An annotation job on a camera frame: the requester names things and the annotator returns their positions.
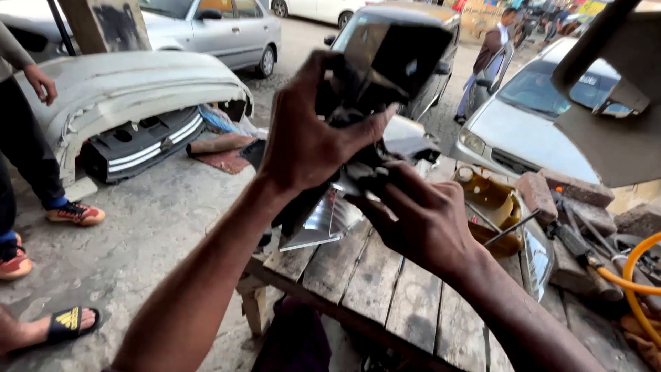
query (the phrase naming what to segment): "foot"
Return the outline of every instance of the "foot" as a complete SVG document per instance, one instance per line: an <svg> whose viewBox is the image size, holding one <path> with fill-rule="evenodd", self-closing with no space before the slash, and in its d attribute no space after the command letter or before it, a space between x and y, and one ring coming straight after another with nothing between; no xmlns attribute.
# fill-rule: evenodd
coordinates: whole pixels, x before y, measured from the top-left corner
<svg viewBox="0 0 661 372"><path fill-rule="evenodd" d="M106 214L96 207L68 201L61 207L46 211L46 218L52 222L73 222L80 226L94 226L103 221Z"/></svg>
<svg viewBox="0 0 661 372"><path fill-rule="evenodd" d="M93 326L96 317L91 309L83 308L80 331ZM51 321L51 316L48 315L35 322L21 323L9 314L6 307L0 306L0 355L46 342Z"/></svg>
<svg viewBox="0 0 661 372"><path fill-rule="evenodd" d="M16 240L0 243L0 280L16 280L30 271L32 261L25 254L20 235L16 234Z"/></svg>
<svg viewBox="0 0 661 372"><path fill-rule="evenodd" d="M459 116L459 115L455 115L455 117L452 118L452 120L454 120L454 121L457 122L458 124L462 124L462 125L463 125L463 123L466 122L466 116L465 116L465 115L461 115L461 116Z"/></svg>

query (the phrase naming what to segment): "wire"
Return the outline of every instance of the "wire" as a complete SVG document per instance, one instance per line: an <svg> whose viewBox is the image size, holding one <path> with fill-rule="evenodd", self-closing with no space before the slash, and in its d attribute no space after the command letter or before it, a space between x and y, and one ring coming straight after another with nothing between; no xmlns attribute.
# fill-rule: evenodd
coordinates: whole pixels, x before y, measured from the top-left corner
<svg viewBox="0 0 661 372"><path fill-rule="evenodd" d="M627 297L627 302L631 307L633 315L639 321L645 332L651 337L652 341L656 344L656 347L661 349L661 336L659 336L654 327L652 327L652 324L650 324L649 319L645 316L635 294L640 293L642 295L661 296L661 288L650 285L640 285L633 282L633 270L636 266L636 262L638 262L645 251L658 242L661 242L661 232L657 232L637 245L629 254L629 258L627 258L627 262L622 270L623 277L611 273L604 267L597 269L597 272L601 274L604 279L624 288L624 294Z"/></svg>

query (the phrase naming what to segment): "brick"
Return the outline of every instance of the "brick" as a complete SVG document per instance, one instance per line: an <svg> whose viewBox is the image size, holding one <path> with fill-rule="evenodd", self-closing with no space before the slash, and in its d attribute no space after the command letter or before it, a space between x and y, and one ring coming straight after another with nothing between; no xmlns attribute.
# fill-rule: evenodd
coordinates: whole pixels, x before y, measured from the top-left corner
<svg viewBox="0 0 661 372"><path fill-rule="evenodd" d="M661 231L661 207L649 203L638 204L615 216L615 224L620 234L647 238Z"/></svg>
<svg viewBox="0 0 661 372"><path fill-rule="evenodd" d="M558 210L553 203L551 191L544 177L537 173L526 172L514 182L514 187L521 193L525 205L532 212L539 208L535 217L541 227L548 226L558 218Z"/></svg>
<svg viewBox="0 0 661 372"><path fill-rule="evenodd" d="M613 221L613 216L607 210L600 207L595 207L594 205L588 203L576 201L573 199L567 199L566 202L573 210L580 213L581 216L585 217L585 219L590 221L592 226L594 226L594 228L597 229L597 231L602 236L604 237L610 236L617 231L615 221ZM586 231L586 229L583 228L583 224L578 219L578 217L576 217L575 219L578 227L581 230ZM562 211L559 211L558 220L567 224L569 223L566 214L563 213Z"/></svg>
<svg viewBox="0 0 661 372"><path fill-rule="evenodd" d="M615 200L615 194L606 186L593 185L550 169L542 169L538 174L546 179L551 190L562 187L563 196L570 199L600 208L608 207Z"/></svg>

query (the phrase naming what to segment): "orange sneaker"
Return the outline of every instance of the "orange sneaker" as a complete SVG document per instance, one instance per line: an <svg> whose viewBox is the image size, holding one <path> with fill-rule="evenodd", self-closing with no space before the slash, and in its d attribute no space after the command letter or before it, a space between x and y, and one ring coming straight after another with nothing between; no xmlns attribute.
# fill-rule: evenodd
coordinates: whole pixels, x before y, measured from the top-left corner
<svg viewBox="0 0 661 372"><path fill-rule="evenodd" d="M46 211L46 219L49 221L73 222L80 226L94 226L104 218L106 218L106 214L103 210L70 201L61 207Z"/></svg>
<svg viewBox="0 0 661 372"><path fill-rule="evenodd" d="M16 249L16 257L7 262L0 261L0 280L15 280L28 275L32 271L32 260L25 254L20 235L16 234L16 240L1 243L0 249L7 248L7 244L13 246L9 249Z"/></svg>

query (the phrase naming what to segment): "concrete ground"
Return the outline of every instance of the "concrete ground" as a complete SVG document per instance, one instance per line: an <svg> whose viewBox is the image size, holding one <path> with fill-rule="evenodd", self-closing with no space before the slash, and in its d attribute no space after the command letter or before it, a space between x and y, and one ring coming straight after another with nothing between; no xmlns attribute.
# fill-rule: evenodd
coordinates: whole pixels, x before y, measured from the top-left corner
<svg viewBox="0 0 661 372"><path fill-rule="evenodd" d="M335 27L311 21L282 20L283 50L274 75L257 80L249 72L237 74L256 99L256 125L268 126L273 93L286 84L310 49L323 48L323 36L337 33ZM452 116L478 50L479 45L460 46L445 95L421 120L427 131L442 139L444 154L460 129ZM508 75L532 54L524 51ZM14 174L19 204L16 231L35 268L25 279L0 284L0 303L23 321L78 304L99 308L104 318L97 332L13 356L0 364L0 371L98 371L107 366L141 303L253 174L246 169L228 175L181 152L133 179L102 186L86 198L84 203L98 205L107 213L103 224L86 229L47 223L29 185ZM270 289L271 301L278 295ZM360 355L352 349L346 332L330 318L323 322L333 348L330 370L359 371ZM259 347L260 340L251 337L241 316L241 300L235 293L200 371L249 371Z"/></svg>

